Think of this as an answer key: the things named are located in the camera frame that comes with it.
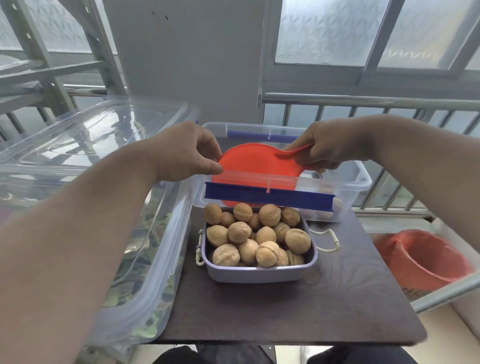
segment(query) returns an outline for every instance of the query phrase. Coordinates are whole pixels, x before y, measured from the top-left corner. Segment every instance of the beige cord handle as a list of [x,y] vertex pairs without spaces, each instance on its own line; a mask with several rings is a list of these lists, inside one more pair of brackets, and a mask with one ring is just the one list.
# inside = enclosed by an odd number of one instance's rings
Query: beige cord handle
[[325,230],[325,231],[315,231],[315,230],[310,229],[310,231],[312,232],[312,234],[315,234],[315,235],[330,234],[330,236],[332,237],[332,240],[335,243],[335,248],[333,248],[333,249],[322,249],[322,248],[319,248],[318,246],[315,246],[319,252],[334,253],[334,252],[336,252],[337,250],[340,249],[340,242],[336,238],[336,235],[335,235],[335,233],[333,232],[332,229],[328,229],[328,230]]
[[202,265],[205,264],[205,262],[202,260],[202,233],[203,233],[203,229],[200,229],[200,231],[198,232],[198,245],[197,245],[197,248],[195,250],[195,263],[197,263],[197,265],[199,267],[201,267]]

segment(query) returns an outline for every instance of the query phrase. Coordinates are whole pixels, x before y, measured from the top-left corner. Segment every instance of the red plastic bag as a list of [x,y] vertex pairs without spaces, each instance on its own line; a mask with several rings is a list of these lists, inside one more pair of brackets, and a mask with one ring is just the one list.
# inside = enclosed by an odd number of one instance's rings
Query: red plastic bag
[[432,292],[473,271],[458,250],[423,230],[403,230],[375,246],[403,289]]

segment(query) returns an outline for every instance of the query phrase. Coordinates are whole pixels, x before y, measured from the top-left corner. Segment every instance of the black pants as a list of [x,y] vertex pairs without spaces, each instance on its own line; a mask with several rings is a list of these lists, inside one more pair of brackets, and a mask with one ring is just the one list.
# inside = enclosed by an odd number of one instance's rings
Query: black pants
[[[204,345],[203,347],[214,348],[214,345]],[[215,357],[202,355],[203,350],[199,353],[192,351],[188,346],[181,346],[170,349],[160,355],[154,364],[216,364]],[[240,358],[241,352],[236,354],[229,360],[222,360],[222,364],[241,364],[245,363],[270,363],[265,356],[258,360],[252,360],[251,357]],[[398,346],[366,346],[366,345],[345,345],[335,346],[323,353],[315,355],[308,360],[308,364],[417,364],[417,362],[401,347]]]

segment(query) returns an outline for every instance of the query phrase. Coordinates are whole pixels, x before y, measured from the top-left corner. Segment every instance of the metal railing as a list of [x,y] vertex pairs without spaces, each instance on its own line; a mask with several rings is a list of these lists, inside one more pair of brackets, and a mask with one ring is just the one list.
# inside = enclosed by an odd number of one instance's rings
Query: metal railing
[[[73,99],[74,90],[67,90],[60,81],[60,76],[98,69],[105,84],[105,93],[126,95],[96,1],[59,1],[84,29],[94,61],[52,66],[51,55],[24,0],[0,2],[1,9],[28,59],[0,70],[0,115],[5,114],[19,134],[25,130],[17,120],[15,110],[36,107],[42,120],[49,125],[51,120],[45,108],[50,108],[56,117],[77,108]],[[38,81],[39,85],[25,84],[31,81]],[[0,139],[8,140],[7,133],[1,129]]]
[[[413,118],[428,123],[437,110],[445,110],[446,113],[440,121],[439,127],[444,128],[456,111],[476,111],[477,115],[469,122],[463,131],[463,134],[469,135],[480,123],[480,101],[476,100],[442,100],[442,99],[421,99],[421,98],[399,98],[399,97],[364,97],[364,96],[335,96],[335,95],[309,95],[309,94],[283,94],[283,93],[265,93],[262,95],[261,102],[264,104],[283,104],[285,105],[282,125],[288,126],[290,120],[290,111],[292,105],[316,105],[318,106],[315,120],[322,119],[323,111],[326,106],[346,106],[350,107],[348,117],[355,116],[359,107],[383,108],[383,113],[387,114],[391,109],[414,109]],[[405,207],[392,206],[402,189],[401,184],[393,189],[387,196],[383,206],[372,206],[372,202],[377,200],[380,192],[387,183],[390,183],[392,177],[382,169],[378,177],[372,184],[372,187],[365,195],[363,201],[353,209],[358,214],[398,214],[411,215],[418,217],[430,217],[432,213],[424,207],[415,207],[416,197],[412,197]]]

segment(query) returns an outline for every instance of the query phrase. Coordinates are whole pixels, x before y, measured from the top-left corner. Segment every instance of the dark wooden table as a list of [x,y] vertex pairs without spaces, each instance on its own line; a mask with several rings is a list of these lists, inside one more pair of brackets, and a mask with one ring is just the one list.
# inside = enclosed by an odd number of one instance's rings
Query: dark wooden table
[[[340,251],[319,252],[316,265],[296,282],[225,284],[195,264],[202,210],[193,208],[192,230],[172,313],[153,343],[250,342],[335,345],[412,345],[426,331],[353,212],[330,228]],[[314,236],[331,248],[328,235]]]

